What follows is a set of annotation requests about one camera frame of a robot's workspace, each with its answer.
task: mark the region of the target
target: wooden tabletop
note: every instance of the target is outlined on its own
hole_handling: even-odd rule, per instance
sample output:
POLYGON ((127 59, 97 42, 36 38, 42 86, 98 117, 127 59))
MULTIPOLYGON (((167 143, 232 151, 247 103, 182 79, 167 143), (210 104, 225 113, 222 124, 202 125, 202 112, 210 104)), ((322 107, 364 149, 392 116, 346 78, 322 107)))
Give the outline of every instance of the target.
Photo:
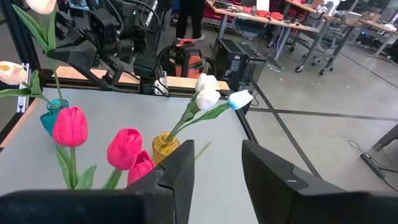
POLYGON ((390 33, 390 34, 398 34, 398 30, 395 30, 395 31, 394 31, 394 30, 392 30, 392 29, 388 29, 388 28, 385 27, 384 25, 378 24, 377 22, 365 21, 365 20, 363 20, 363 19, 361 19, 361 22, 363 22, 363 23, 366 24, 366 25, 373 26, 373 27, 375 27, 375 28, 377 28, 377 29, 384 30, 384 31, 386 31, 386 32, 388 32, 388 33, 390 33))
MULTIPOLYGON (((96 75, 98 78, 101 78, 106 73, 105 70, 99 70, 99 69, 91 69, 91 72, 94 73, 94 75, 96 75)), ((80 74, 72 67, 59 66, 57 68, 57 75, 59 78, 74 78, 74 79, 86 80, 86 77, 84 77, 82 74, 80 74)), ((120 77, 119 83, 139 84, 139 80, 136 80, 127 73, 123 73, 122 76, 120 77)), ((196 78, 167 77, 168 86, 195 88, 196 83, 197 83, 196 78)), ((229 86, 226 82, 219 81, 217 89, 229 90, 229 86)))
MULTIPOLYGON (((312 13, 312 14, 317 14, 318 13, 316 9, 313 9, 311 7, 311 4, 306 4, 306 3, 303 4, 301 2, 297 2, 297 1, 293 1, 293 0, 285 0, 285 1, 287 3, 293 5, 293 6, 297 6, 297 7, 301 8, 301 9, 303 9, 303 10, 306 10, 309 13, 312 13)), ((329 21, 332 21, 332 22, 339 23, 339 24, 346 24, 347 26, 353 26, 353 27, 362 27, 363 26, 363 23, 360 22, 360 21, 353 21, 351 19, 345 19, 344 21, 342 21, 341 19, 339 19, 337 17, 329 16, 329 15, 326 15, 326 14, 324 14, 322 16, 322 18, 324 18, 326 20, 329 20, 329 21)))
MULTIPOLYGON (((245 12, 231 12, 231 11, 225 10, 225 9, 217 9, 216 7, 213 6, 214 2, 212 0, 206 0, 206 2, 211 7, 211 9, 213 11, 215 11, 216 13, 229 15, 229 16, 233 16, 233 17, 238 17, 238 18, 243 18, 243 19, 250 19, 252 21, 259 21, 259 22, 269 23, 269 24, 278 25, 278 26, 291 27, 291 28, 294 28, 294 29, 307 30, 307 31, 311 31, 311 32, 318 32, 318 30, 316 28, 305 26, 303 24, 299 24, 299 26, 296 26, 295 24, 289 24, 289 23, 286 23, 286 22, 283 22, 283 21, 278 21, 278 20, 273 19, 273 18, 268 19, 268 18, 265 18, 265 17, 253 16, 253 15, 245 13, 245 12)), ((234 7, 238 8, 240 10, 243 10, 242 6, 234 5, 234 7)))

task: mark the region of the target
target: shoe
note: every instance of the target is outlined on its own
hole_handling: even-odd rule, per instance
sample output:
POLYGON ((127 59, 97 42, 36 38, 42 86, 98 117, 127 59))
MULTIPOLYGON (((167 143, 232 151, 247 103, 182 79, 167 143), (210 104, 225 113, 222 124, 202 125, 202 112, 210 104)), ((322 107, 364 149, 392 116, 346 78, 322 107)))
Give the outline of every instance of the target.
POLYGON ((192 38, 192 40, 193 41, 201 41, 201 40, 204 40, 205 39, 205 34, 202 34, 199 38, 197 38, 197 39, 194 39, 194 38, 192 38))

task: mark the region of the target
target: blue glass vase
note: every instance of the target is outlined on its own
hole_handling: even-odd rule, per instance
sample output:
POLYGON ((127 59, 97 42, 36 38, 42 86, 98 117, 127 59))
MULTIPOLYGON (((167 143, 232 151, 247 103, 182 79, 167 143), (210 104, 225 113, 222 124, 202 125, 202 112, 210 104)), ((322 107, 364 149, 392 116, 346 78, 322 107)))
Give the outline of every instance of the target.
POLYGON ((55 121, 58 118, 59 112, 64 108, 69 108, 69 102, 65 99, 63 99, 62 101, 63 103, 61 105, 60 99, 51 100, 50 102, 55 107, 47 103, 47 109, 49 112, 40 116, 40 121, 42 122, 44 129, 50 134, 50 136, 52 136, 52 129, 54 128, 55 121))

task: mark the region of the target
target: white tulip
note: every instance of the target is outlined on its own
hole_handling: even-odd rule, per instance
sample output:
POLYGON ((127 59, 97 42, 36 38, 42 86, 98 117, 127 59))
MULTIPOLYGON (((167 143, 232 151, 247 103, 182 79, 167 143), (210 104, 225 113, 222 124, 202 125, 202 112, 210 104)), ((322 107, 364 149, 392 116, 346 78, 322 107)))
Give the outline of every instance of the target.
POLYGON ((35 12, 43 15, 50 14, 57 0, 26 0, 26 4, 35 12))
POLYGON ((12 62, 0 62, 0 81, 8 85, 19 85, 26 80, 26 71, 22 65, 12 62))
POLYGON ((200 74, 195 89, 197 92, 204 90, 205 88, 215 90, 217 89, 218 82, 214 75, 206 75, 205 73, 200 74))
POLYGON ((236 93, 232 93, 228 97, 229 105, 234 110, 241 109, 243 106, 246 106, 248 103, 251 102, 253 96, 247 90, 239 91, 236 93))
POLYGON ((220 96, 216 90, 204 89, 197 96, 197 106, 202 111, 209 110, 217 103, 220 96))

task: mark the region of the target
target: desk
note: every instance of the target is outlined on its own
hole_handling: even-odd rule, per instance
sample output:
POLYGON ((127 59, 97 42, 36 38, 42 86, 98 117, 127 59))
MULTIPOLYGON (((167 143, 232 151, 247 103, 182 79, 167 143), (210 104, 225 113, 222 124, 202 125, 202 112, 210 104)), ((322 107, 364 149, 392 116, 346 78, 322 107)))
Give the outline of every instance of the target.
POLYGON ((389 44, 389 42, 391 42, 398 35, 398 31, 388 29, 387 27, 383 26, 382 24, 378 24, 377 22, 373 22, 373 21, 365 21, 365 20, 361 19, 361 22, 363 24, 371 26, 375 29, 383 30, 389 34, 389 37, 384 38, 383 44, 379 47, 379 49, 376 51, 376 53, 374 53, 374 55, 367 55, 369 57, 379 57, 379 54, 384 50, 384 48, 386 48, 387 44, 389 44))
MULTIPOLYGON (((62 93, 71 106, 79 106, 86 113, 88 139, 76 150, 77 166, 83 171, 97 164, 94 189, 100 188, 113 170, 106 160, 106 150, 119 129, 138 128, 144 137, 144 149, 152 154, 152 140, 175 125, 189 102, 189 98, 112 91, 64 88, 62 93)), ((44 88, 44 95, 49 99, 58 97, 54 88, 44 88)), ((66 189, 55 143, 40 123, 39 117, 45 112, 44 101, 35 100, 18 122, 19 130, 2 145, 0 195, 24 189, 66 189)), ((189 223, 257 222, 241 162, 242 140, 247 138, 234 110, 178 134, 180 142, 195 140, 196 153, 211 141, 195 162, 189 223)), ((118 188, 126 184, 127 172, 123 172, 118 188)))
MULTIPOLYGON (((284 15, 287 14, 287 12, 289 11, 291 5, 297 6, 297 7, 301 8, 301 9, 303 9, 303 10, 309 12, 309 13, 312 13, 312 14, 316 14, 317 13, 317 11, 315 9, 311 8, 309 4, 302 4, 300 2, 295 2, 293 0, 285 0, 285 1, 286 1, 287 5, 286 5, 286 7, 284 9, 284 15)), ((363 26, 362 22, 359 22, 359 21, 352 21, 352 20, 349 20, 349 19, 346 19, 346 20, 342 21, 339 18, 336 18, 336 17, 333 17, 333 16, 329 16, 329 15, 326 15, 326 14, 322 15, 322 19, 325 20, 325 23, 323 23, 323 25, 321 26, 318 35, 312 35, 312 34, 308 34, 306 32, 303 32, 304 34, 306 34, 307 36, 309 36, 310 38, 312 38, 314 40, 311 46, 308 46, 305 42, 302 42, 301 40, 298 40, 298 38, 294 39, 294 42, 298 42, 299 44, 301 44, 302 46, 304 46, 305 48, 308 49, 308 53, 304 56, 304 60, 303 60, 302 64, 295 68, 295 71, 297 73, 302 72, 302 70, 304 69, 304 66, 310 60, 312 60, 314 57, 325 57, 325 58, 328 58, 328 61, 327 61, 327 64, 326 64, 325 68, 320 70, 319 75, 324 75, 327 70, 332 71, 333 70, 333 62, 335 61, 335 58, 340 53, 342 48, 346 45, 350 35, 354 31, 354 28, 363 26), (326 53, 323 53, 323 52, 318 52, 318 45, 322 41, 322 38, 325 35, 325 33, 326 33, 327 29, 329 28, 331 23, 344 24, 348 28, 346 29, 346 32, 345 32, 344 36, 341 38, 340 43, 338 44, 338 46, 336 47, 336 49, 333 51, 332 54, 326 54, 326 53)))
MULTIPOLYGON (((290 24, 290 23, 285 22, 285 21, 278 21, 278 20, 273 19, 273 18, 268 19, 268 18, 265 18, 265 17, 260 17, 260 16, 254 16, 254 15, 251 15, 251 14, 247 14, 247 13, 244 13, 244 12, 231 12, 231 11, 225 10, 225 9, 217 9, 216 7, 214 7, 214 5, 213 5, 214 2, 212 0, 206 0, 206 3, 207 3, 207 5, 209 5, 211 7, 211 9, 213 11, 215 11, 216 13, 220 13, 220 14, 224 15, 224 18, 223 18, 223 20, 221 22, 220 30, 218 32, 218 36, 217 36, 218 38, 223 38, 223 36, 224 36, 224 31, 225 31, 225 27, 226 27, 228 16, 233 16, 233 17, 242 18, 242 19, 250 19, 252 21, 263 22, 265 24, 272 24, 272 25, 285 27, 285 29, 283 29, 283 32, 282 32, 281 36, 279 37, 280 38, 280 43, 279 43, 279 46, 277 47, 277 49, 279 49, 279 50, 277 50, 277 52, 275 53, 275 57, 274 57, 274 61, 273 61, 273 63, 277 67, 279 67, 280 69, 283 69, 283 66, 279 65, 277 63, 277 61, 278 61, 279 55, 280 55, 280 53, 281 53, 281 51, 283 49, 283 46, 285 45, 286 40, 289 37, 290 31, 291 31, 292 28, 293 29, 299 29, 299 30, 305 30, 305 31, 308 31, 308 32, 318 32, 318 30, 316 28, 305 26, 303 24, 299 24, 298 26, 296 26, 295 24, 290 24)), ((242 6, 234 5, 234 7, 238 8, 240 10, 243 10, 242 6)), ((210 47, 213 49, 212 58, 214 59, 215 56, 216 56, 216 50, 215 50, 216 46, 213 45, 213 46, 210 46, 210 47)))

